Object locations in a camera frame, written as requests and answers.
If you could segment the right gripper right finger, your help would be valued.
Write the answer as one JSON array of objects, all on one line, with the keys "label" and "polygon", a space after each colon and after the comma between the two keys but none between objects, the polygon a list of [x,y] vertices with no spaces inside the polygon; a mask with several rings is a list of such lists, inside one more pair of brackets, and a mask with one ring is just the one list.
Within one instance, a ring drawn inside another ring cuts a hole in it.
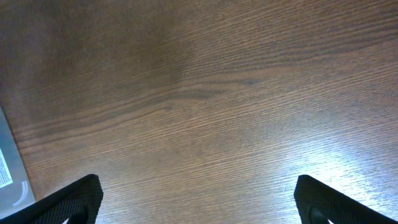
[{"label": "right gripper right finger", "polygon": [[294,199],[302,224],[397,224],[309,175],[300,175]]}]

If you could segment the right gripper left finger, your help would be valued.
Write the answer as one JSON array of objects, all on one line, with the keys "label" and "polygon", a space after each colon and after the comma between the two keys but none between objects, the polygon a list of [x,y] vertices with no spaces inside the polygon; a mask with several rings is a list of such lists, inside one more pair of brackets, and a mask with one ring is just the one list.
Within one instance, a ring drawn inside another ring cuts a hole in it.
[{"label": "right gripper left finger", "polygon": [[103,190],[95,174],[86,175],[42,200],[1,219],[3,224],[95,224]]}]

